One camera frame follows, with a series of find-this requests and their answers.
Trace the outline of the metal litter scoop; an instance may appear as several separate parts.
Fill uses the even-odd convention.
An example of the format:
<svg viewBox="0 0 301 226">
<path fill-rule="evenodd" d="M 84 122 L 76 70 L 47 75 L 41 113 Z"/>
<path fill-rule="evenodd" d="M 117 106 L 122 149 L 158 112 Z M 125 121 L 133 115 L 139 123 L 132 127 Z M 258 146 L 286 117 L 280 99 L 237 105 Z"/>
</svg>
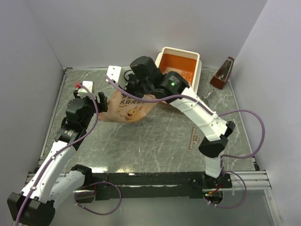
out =
<svg viewBox="0 0 301 226">
<path fill-rule="evenodd" d="M 209 103 L 209 97 L 214 93 L 215 89 L 211 89 L 205 96 L 201 96 L 200 99 L 207 105 Z"/>
</svg>

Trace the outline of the peach cat litter bag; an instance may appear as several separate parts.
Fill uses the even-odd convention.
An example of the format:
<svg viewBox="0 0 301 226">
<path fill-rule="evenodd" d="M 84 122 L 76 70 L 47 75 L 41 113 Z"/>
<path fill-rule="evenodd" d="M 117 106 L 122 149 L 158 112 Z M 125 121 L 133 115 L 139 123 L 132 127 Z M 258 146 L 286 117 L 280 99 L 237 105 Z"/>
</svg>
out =
<svg viewBox="0 0 301 226">
<path fill-rule="evenodd" d="M 143 119 L 156 103 L 132 99 L 116 90 L 107 102 L 108 111 L 98 114 L 98 120 L 105 122 L 132 123 Z"/>
</svg>

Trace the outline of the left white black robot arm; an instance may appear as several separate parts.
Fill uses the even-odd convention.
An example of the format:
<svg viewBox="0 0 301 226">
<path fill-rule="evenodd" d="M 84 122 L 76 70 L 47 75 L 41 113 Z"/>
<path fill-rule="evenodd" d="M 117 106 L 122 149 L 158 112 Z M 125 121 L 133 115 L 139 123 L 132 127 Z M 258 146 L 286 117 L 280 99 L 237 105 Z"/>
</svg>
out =
<svg viewBox="0 0 301 226">
<path fill-rule="evenodd" d="M 88 189 L 93 183 L 92 170 L 76 165 L 66 177 L 56 183 L 69 159 L 77 152 L 94 115 L 108 110 L 104 93 L 74 91 L 74 99 L 68 102 L 66 116 L 62 120 L 48 156 L 30 182 L 19 192 L 11 193 L 7 204 L 15 224 L 48 226 L 55 210 L 77 188 Z"/>
</svg>

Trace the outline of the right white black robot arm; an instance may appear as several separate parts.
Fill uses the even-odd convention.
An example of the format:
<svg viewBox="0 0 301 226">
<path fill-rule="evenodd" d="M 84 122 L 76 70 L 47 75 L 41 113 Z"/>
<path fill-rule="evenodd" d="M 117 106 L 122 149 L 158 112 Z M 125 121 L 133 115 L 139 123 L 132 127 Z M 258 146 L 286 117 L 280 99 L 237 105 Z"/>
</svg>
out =
<svg viewBox="0 0 301 226">
<path fill-rule="evenodd" d="M 205 157 L 205 181 L 209 187 L 217 187 L 222 181 L 222 154 L 235 123 L 223 120 L 211 110 L 178 72 L 163 73 L 148 56 L 134 60 L 130 70 L 121 72 L 119 81 L 124 90 L 136 97 L 153 95 L 164 99 L 203 132 L 205 136 L 198 149 Z"/>
</svg>

